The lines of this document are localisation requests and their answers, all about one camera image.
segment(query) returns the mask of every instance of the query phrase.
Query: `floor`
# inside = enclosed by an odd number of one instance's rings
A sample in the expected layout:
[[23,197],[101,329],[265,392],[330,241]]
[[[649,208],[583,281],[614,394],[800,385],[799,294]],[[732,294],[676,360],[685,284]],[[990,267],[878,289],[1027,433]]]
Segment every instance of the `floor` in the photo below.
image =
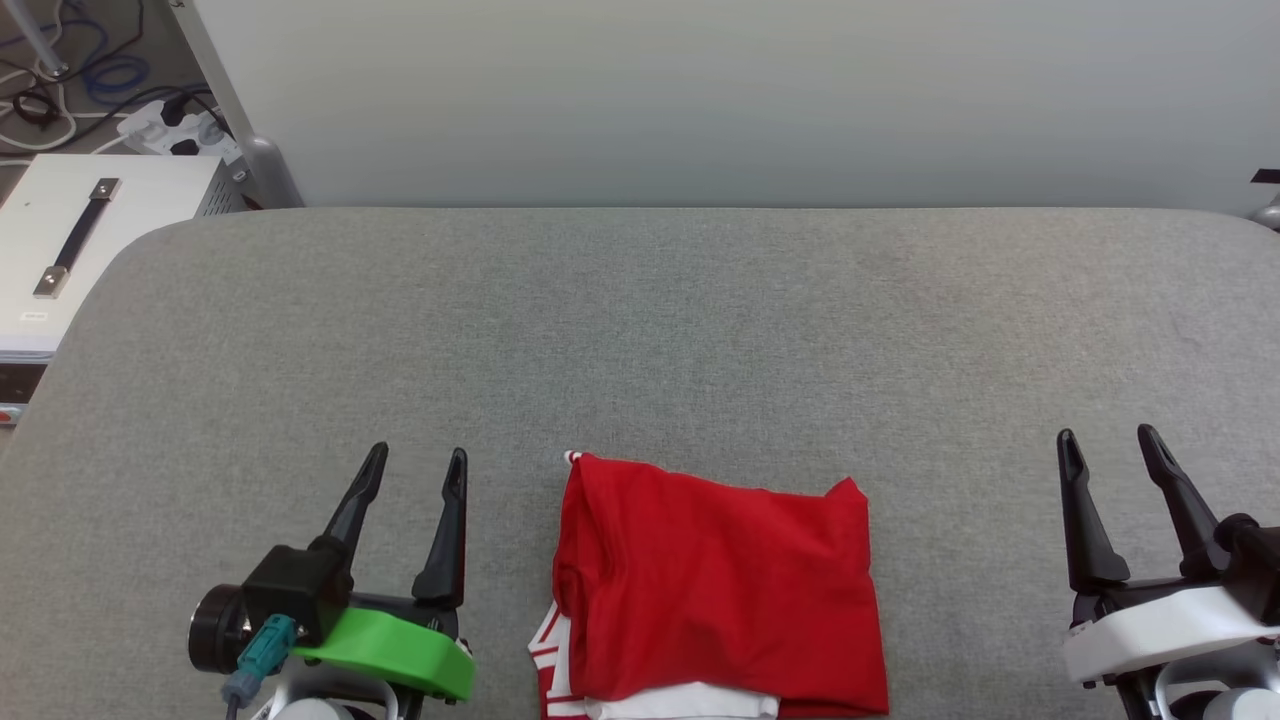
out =
[[[55,0],[26,0],[26,3],[37,22],[41,24],[52,22]],[[81,5],[84,8],[84,14],[77,15],[72,10],[64,10],[64,19],[83,18],[97,22],[108,32],[110,38],[109,47],[115,47],[137,33],[136,4],[129,3],[128,0],[122,0],[119,3],[81,3]],[[150,64],[150,73],[138,86],[138,90],[145,90],[157,85],[184,86],[202,82],[200,68],[191,56],[191,51],[186,46],[186,40],[178,31],[178,26],[165,5],[165,0],[142,0],[142,6],[145,23],[143,37],[125,50],[127,54],[141,58]],[[0,42],[8,41],[18,35],[19,31],[17,26],[14,26],[13,19],[8,13],[0,10]],[[70,64],[72,69],[76,69],[83,64],[88,53],[92,51],[95,45],[97,45],[97,37],[99,36],[95,31],[84,26],[68,27],[63,40],[58,42],[55,50],[59,55],[61,55],[63,60]],[[0,49],[0,60],[3,60],[0,61],[0,77],[8,76],[13,72],[5,61],[15,63],[20,67],[31,67],[33,59],[35,53],[26,42]],[[120,78],[111,76],[106,79],[119,82]],[[15,78],[4,86],[0,86],[0,96],[22,90],[26,82],[27,81],[23,78]],[[67,105],[72,111],[101,113],[108,109],[101,105],[96,105],[88,99],[83,82],[72,79],[67,82],[65,87]],[[109,97],[119,102],[128,100],[132,92],[114,94]],[[104,145],[109,140],[116,137],[115,126],[123,118],[123,115],[118,115],[116,118],[108,120],[102,124],[102,127],[86,135],[84,138],[60,151],[88,152],[95,147]],[[77,119],[81,129],[93,122],[93,119]],[[35,126],[27,124],[13,113],[0,118],[0,135],[29,145],[47,145],[65,135],[68,127],[69,126],[65,119],[55,120],[55,123],[49,128],[40,129]],[[14,149],[0,141],[0,151],[22,150]],[[108,150],[108,152],[132,151],[127,147],[118,146]],[[8,197],[23,172],[26,172],[26,168],[22,167],[0,167],[0,202]]]

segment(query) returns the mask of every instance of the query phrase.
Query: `white wall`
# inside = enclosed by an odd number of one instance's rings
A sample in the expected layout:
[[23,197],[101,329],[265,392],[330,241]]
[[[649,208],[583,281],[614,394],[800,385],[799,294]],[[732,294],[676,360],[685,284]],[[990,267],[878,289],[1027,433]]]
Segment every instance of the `white wall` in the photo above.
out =
[[196,0],[314,205],[1143,205],[1280,167],[1277,0]]

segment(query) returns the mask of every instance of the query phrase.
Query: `cable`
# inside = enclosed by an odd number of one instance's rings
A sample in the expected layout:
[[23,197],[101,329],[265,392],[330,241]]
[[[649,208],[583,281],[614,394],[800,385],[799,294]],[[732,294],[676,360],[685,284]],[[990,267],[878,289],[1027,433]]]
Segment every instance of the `cable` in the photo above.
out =
[[[49,38],[49,46],[50,47],[58,45],[58,41],[63,38],[63,24],[64,24],[63,23],[63,4],[64,4],[64,0],[58,0],[58,4],[54,5],[54,24],[45,26],[45,27],[41,28],[41,31],[47,29],[50,27],[55,29],[54,36]],[[88,20],[74,20],[74,22],[77,22],[77,24],[81,24],[82,22],[83,23],[88,23]],[[106,31],[102,29],[101,26],[99,26],[99,29],[101,32],[100,32],[100,37],[99,37],[99,46],[95,49],[95,51],[101,50],[101,47],[102,47],[102,45],[105,42],[105,38],[106,38]],[[35,67],[32,67],[31,69],[24,68],[22,65],[18,65],[17,63],[13,63],[13,61],[9,61],[9,60],[4,60],[4,59],[0,59],[0,63],[3,63],[5,65],[9,65],[10,68],[18,68],[18,70],[19,70],[17,73],[12,73],[12,74],[5,76],[3,79],[0,79],[0,85],[4,85],[5,82],[9,82],[10,79],[13,79],[15,77],[20,77],[22,74],[29,74],[31,76],[32,85],[28,87],[28,90],[31,87],[36,87],[37,85],[41,85],[41,82],[40,82],[41,81],[41,74],[38,74],[38,72],[40,72],[40,60],[38,59],[36,60]]]
[[[174,86],[174,85],[157,85],[156,87],[148,87],[147,90],[143,90],[142,92],[134,95],[132,99],[125,100],[124,102],[118,104],[116,106],[111,108],[106,113],[102,113],[101,118],[99,118],[99,119],[93,120],[92,123],[90,123],[88,127],[86,127],[84,129],[81,129],[81,131],[76,132],[76,135],[73,135],[72,137],[61,140],[61,141],[59,141],[58,143],[55,143],[52,146],[42,147],[42,151],[61,150],[63,147],[67,147],[68,145],[72,145],[72,143],[74,143],[74,142],[77,142],[79,140],[83,140],[84,136],[87,136],[91,132],[96,131],[97,128],[105,126],[108,120],[110,120],[115,115],[119,115],[120,113],[123,113],[125,108],[136,105],[137,102],[145,102],[145,101],[150,101],[150,100],[161,100],[161,99],[164,99],[166,96],[170,96],[170,95],[188,95],[188,96],[191,96],[192,100],[195,100],[197,104],[200,104],[201,108],[205,108],[206,110],[210,109],[209,105],[204,100],[200,100],[198,97],[195,97],[193,91],[189,91],[189,90],[186,90],[183,87]],[[214,115],[214,118],[218,120],[218,127],[223,128],[223,132],[227,132],[229,135],[229,131],[224,127],[227,124],[225,120],[223,120],[218,115]],[[31,152],[0,152],[0,158],[29,158],[29,156],[31,156]]]
[[[86,63],[86,64],[81,65],[81,68],[79,68],[79,69],[77,69],[77,70],[72,70],[72,72],[69,72],[69,73],[67,73],[67,74],[64,74],[64,76],[60,76],[60,77],[58,77],[58,78],[54,78],[52,83],[56,83],[56,85],[64,85],[64,83],[67,83],[68,81],[72,81],[72,79],[74,79],[74,78],[78,78],[78,77],[81,77],[82,74],[84,74],[84,73],[86,73],[87,70],[90,70],[91,68],[95,68],[95,67],[97,67],[97,65],[101,65],[102,63],[105,63],[105,61],[110,60],[111,58],[115,58],[115,56],[116,56],[116,55],[119,55],[119,54],[120,54],[120,51],[123,51],[123,50],[124,50],[125,47],[128,47],[128,46],[131,46],[131,45],[136,44],[136,42],[137,42],[137,41],[140,41],[140,40],[142,40],[142,36],[143,36],[143,33],[146,32],[146,24],[145,24],[145,13],[143,13],[143,9],[145,9],[145,6],[143,6],[143,1],[145,1],[145,0],[138,0],[138,32],[137,32],[137,33],[136,33],[136,35],[134,35],[133,37],[131,37],[131,38],[125,40],[124,42],[119,44],[119,45],[118,45],[118,46],[115,47],[115,50],[111,50],[111,51],[110,51],[110,53],[108,53],[106,55],[102,55],[101,58],[97,58],[96,60],[91,60],[91,61],[88,61],[88,63]],[[0,97],[0,100],[13,100],[13,97],[14,97],[15,95],[19,95],[19,94],[17,94],[17,92],[15,92],[15,94],[12,94],[12,95],[6,95],[6,96],[4,96],[4,97]]]
[[127,136],[127,135],[122,135],[120,137],[116,137],[115,140],[108,142],[106,145],[100,145],[100,146],[95,147],[93,150],[90,150],[88,154],[90,155],[101,155],[104,150],[110,150],[111,147],[115,147],[116,145],[119,145],[119,143],[124,142],[125,140],[128,140],[128,137],[129,136]]
[[200,95],[207,95],[207,96],[212,97],[214,96],[214,91],[212,90],[209,90],[209,88],[205,88],[205,90],[186,90],[186,88],[182,88],[182,87],[179,87],[178,90],[182,90],[183,92],[187,94],[187,100],[191,100],[196,105],[200,105],[200,108],[204,111],[209,113],[209,117],[212,118],[214,123],[218,124],[218,129],[220,129],[224,133],[227,133],[227,137],[229,137],[232,140],[236,140],[236,136],[232,135],[230,126],[227,124],[227,119],[223,118],[221,115],[219,115],[218,113],[215,113],[214,109],[209,106],[209,102],[205,102],[204,100],[201,100],[198,97]]
[[[29,155],[31,152],[45,152],[45,151],[49,151],[49,150],[56,150],[58,147],[63,147],[64,143],[69,142],[72,138],[76,137],[76,133],[78,131],[78,127],[76,124],[76,118],[69,117],[65,113],[65,108],[67,108],[67,91],[63,87],[58,87],[58,96],[59,96],[59,99],[58,99],[56,104],[55,104],[55,101],[49,100],[49,99],[44,99],[44,97],[38,96],[38,95],[32,95],[32,96],[28,96],[28,97],[29,99],[41,99],[44,102],[47,102],[46,111],[42,113],[41,115],[38,115],[38,118],[41,118],[41,119],[36,120],[35,124],[45,127],[45,126],[50,124],[52,120],[56,120],[59,117],[65,117],[67,120],[70,123],[69,127],[67,128],[67,132],[63,133],[63,136],[59,137],[58,140],[54,140],[51,142],[46,142],[46,143],[42,143],[42,145],[32,145],[32,143],[27,143],[27,142],[20,142],[20,141],[17,141],[17,140],[14,140],[12,137],[5,137],[5,136],[0,135],[0,142],[4,142],[5,145],[12,145],[14,147],[19,147],[22,150],[28,150],[29,151],[29,152],[18,154],[18,155],[0,152],[0,158],[13,158],[13,156],[24,158],[26,155]],[[18,115],[22,117],[22,119],[24,119],[27,122],[31,122],[31,118],[36,118],[37,117],[37,115],[32,115],[31,111],[27,108],[19,105],[19,104],[14,105],[14,111],[17,111]]]
[[[83,13],[84,12],[84,8],[77,0],[67,0],[67,4],[70,5],[72,9],[76,10],[77,13]],[[81,22],[83,22],[83,20],[67,20],[65,24],[77,24],[77,23],[81,23]],[[54,29],[56,27],[58,27],[58,23],[49,23],[47,26],[41,26],[40,27],[40,32],[47,32],[47,31]],[[50,41],[50,45],[52,45],[54,42],[58,42],[58,40],[56,40],[58,37],[59,36],[55,35],[54,40]],[[12,47],[14,45],[18,45],[19,42],[27,42],[27,36],[26,35],[17,35],[14,37],[10,37],[9,40],[5,40],[5,41],[0,42],[0,50],[4,50],[5,47]]]
[[[54,32],[54,37],[49,40],[50,46],[56,45],[58,41],[63,38],[63,4],[64,0],[58,0],[58,3],[54,5],[54,27],[56,31]],[[32,65],[29,70],[9,60],[0,60],[0,63],[9,65],[12,68],[17,68],[19,70],[18,73],[10,73],[5,76],[3,79],[0,79],[0,83],[8,82],[15,77],[22,76],[23,73],[31,76],[31,85],[28,86],[28,88],[17,94],[17,96],[13,100],[12,108],[0,109],[0,118],[8,115],[12,111],[15,113],[18,117],[20,117],[23,120],[26,120],[27,123],[35,124],[36,127],[44,129],[50,124],[52,124],[60,115],[68,114],[65,88],[63,86],[58,86],[59,100],[58,102],[55,102],[52,96],[50,96],[49,94],[49,87],[45,83],[45,79],[47,78],[40,72],[38,60],[36,60],[36,64]],[[26,104],[27,100],[35,101],[37,105],[42,105],[44,108],[40,109],[38,114],[36,114],[32,108],[27,106]],[[70,128],[68,128],[67,135],[55,140],[54,143],[63,142],[76,135],[77,129],[76,119],[69,117],[68,120],[70,122]],[[4,136],[0,136],[0,140],[8,142],[9,145],[13,145],[14,147],[20,147],[24,150],[44,150],[49,145],[52,145],[52,143],[27,145]]]
[[[72,5],[77,13],[83,13],[78,6]],[[110,35],[97,22],[88,18],[64,20],[61,15],[61,4],[54,9],[55,23],[49,27],[58,28],[58,33],[54,36],[51,42],[58,42],[61,37],[61,28],[64,26],[78,24],[92,28],[97,32],[97,45],[84,56],[84,67],[81,69],[83,73],[81,81],[84,83],[84,94],[88,99],[99,105],[110,108],[115,104],[114,99],[105,97],[105,95],[118,95],[120,92],[128,92],[143,82],[151,76],[151,64],[138,58],[137,55],[124,55],[116,49],[114,56],[104,56],[99,63],[99,54],[106,49]],[[50,82],[63,82],[67,78],[51,77],[47,72],[40,72],[40,74]]]

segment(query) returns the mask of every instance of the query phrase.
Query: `gray fabric surface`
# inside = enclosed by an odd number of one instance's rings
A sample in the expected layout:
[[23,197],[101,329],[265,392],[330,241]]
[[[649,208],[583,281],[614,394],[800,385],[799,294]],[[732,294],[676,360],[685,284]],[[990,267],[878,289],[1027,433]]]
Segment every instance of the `gray fabric surface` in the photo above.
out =
[[1121,716],[1068,682],[1053,437],[1135,577],[1176,573],[1134,441],[1280,520],[1280,246],[1133,210],[302,210],[111,266],[0,465],[4,717],[220,717],[192,607],[319,532],[390,442],[357,587],[404,593],[471,455],[431,717],[532,719],[566,448],[872,501],[896,717]]

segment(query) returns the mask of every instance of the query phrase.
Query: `teal cable connector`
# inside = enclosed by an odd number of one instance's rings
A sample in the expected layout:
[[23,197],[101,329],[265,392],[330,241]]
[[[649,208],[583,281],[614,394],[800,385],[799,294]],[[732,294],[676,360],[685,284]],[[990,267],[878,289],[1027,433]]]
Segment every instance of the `teal cable connector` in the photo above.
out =
[[279,671],[297,642],[293,618],[271,615],[236,661],[237,670],[223,683],[223,702],[247,707],[268,675]]

